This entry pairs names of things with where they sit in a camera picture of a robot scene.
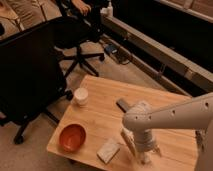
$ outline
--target white cup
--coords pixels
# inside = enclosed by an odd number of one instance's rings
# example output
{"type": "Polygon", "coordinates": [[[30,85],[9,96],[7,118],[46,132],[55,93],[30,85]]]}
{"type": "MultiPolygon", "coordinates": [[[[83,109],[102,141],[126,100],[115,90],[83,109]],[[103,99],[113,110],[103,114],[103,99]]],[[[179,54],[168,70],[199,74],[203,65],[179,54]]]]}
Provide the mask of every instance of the white cup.
{"type": "Polygon", "coordinates": [[[78,88],[74,92],[74,99],[79,106],[84,106],[88,101],[88,91],[85,88],[78,88]]]}

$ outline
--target wooden table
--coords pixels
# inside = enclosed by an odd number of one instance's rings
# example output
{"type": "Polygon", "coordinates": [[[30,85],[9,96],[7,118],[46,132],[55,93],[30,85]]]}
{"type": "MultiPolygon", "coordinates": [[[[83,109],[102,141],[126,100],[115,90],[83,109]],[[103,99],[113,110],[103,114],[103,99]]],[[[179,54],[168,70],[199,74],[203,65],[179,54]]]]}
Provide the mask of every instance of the wooden table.
{"type": "Polygon", "coordinates": [[[71,102],[49,141],[47,146],[49,152],[104,170],[190,171],[194,169],[197,150],[194,131],[191,130],[154,130],[163,156],[159,157],[150,152],[148,155],[152,163],[137,164],[120,136],[123,113],[115,104],[122,97],[130,105],[139,100],[146,100],[153,108],[159,108],[188,97],[92,76],[86,76],[81,87],[89,91],[88,104],[85,107],[78,107],[74,101],[71,102]],[[82,125],[87,133],[86,141],[77,153],[65,152],[58,145],[60,132],[72,123],[82,125]],[[108,138],[118,141],[121,149],[110,163],[105,165],[99,160],[96,152],[108,138]]]}

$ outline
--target red bowl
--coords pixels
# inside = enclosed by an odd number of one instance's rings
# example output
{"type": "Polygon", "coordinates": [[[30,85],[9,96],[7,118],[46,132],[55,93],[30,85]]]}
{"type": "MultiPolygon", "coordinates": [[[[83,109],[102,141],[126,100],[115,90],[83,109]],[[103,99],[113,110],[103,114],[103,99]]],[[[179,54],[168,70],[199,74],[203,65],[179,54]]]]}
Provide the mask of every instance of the red bowl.
{"type": "Polygon", "coordinates": [[[82,146],[85,139],[85,129],[81,125],[71,124],[61,131],[59,144],[65,151],[75,152],[82,146]]]}

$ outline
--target black office chair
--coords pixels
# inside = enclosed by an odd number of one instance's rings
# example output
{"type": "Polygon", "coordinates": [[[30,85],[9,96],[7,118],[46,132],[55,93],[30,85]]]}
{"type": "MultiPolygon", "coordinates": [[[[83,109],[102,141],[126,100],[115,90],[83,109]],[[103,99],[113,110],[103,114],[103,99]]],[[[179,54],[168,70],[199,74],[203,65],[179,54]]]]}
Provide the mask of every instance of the black office chair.
{"type": "Polygon", "coordinates": [[[78,14],[80,13],[77,10],[72,9],[72,11],[78,13],[75,17],[68,16],[67,11],[72,8],[70,2],[67,2],[66,0],[56,0],[56,3],[60,9],[62,17],[51,21],[55,28],[55,45],[61,49],[77,48],[76,55],[66,56],[63,58],[63,60],[73,60],[73,63],[65,73],[65,77],[73,71],[77,64],[79,64],[81,68],[86,66],[95,76],[99,76],[99,73],[86,61],[86,59],[99,57],[99,60],[103,61],[104,53],[82,54],[80,45],[88,40],[98,42],[100,38],[100,30],[98,28],[94,28],[93,25],[90,26],[85,23],[82,17],[79,17],[78,14]]]}
{"type": "Polygon", "coordinates": [[[40,113],[56,123],[59,120],[46,107],[72,92],[65,91],[66,80],[56,58],[50,23],[42,23],[0,42],[0,111],[9,121],[20,125],[14,143],[23,142],[27,125],[40,113]]]}

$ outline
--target chair base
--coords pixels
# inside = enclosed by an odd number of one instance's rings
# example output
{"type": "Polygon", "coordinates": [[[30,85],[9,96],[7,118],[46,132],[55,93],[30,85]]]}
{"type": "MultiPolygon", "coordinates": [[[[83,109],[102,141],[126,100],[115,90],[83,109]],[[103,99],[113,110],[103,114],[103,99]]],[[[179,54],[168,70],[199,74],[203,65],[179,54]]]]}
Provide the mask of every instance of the chair base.
{"type": "MultiPolygon", "coordinates": [[[[64,91],[63,93],[61,93],[60,97],[62,96],[66,96],[67,100],[71,100],[73,97],[73,94],[70,90],[68,91],[64,91]]],[[[53,120],[56,124],[59,123],[59,119],[56,118],[50,111],[48,111],[47,109],[43,110],[43,113],[46,114],[51,120],[53,120]]],[[[22,134],[24,133],[25,129],[27,128],[27,126],[29,125],[30,121],[25,122],[24,124],[21,125],[21,127],[19,128],[13,142],[15,144],[22,144],[24,142],[24,138],[22,136],[22,134]]]]}
{"type": "Polygon", "coordinates": [[[73,63],[70,65],[70,67],[67,69],[65,73],[65,77],[67,77],[77,66],[77,64],[80,65],[80,68],[83,68],[83,66],[86,66],[89,71],[91,71],[92,75],[95,75],[96,77],[99,76],[99,73],[95,70],[93,66],[91,66],[85,59],[99,57],[100,61],[104,61],[104,53],[93,53],[93,54],[82,54],[81,53],[81,47],[77,46],[77,55],[75,56],[66,56],[62,60],[73,60],[73,63]]]}

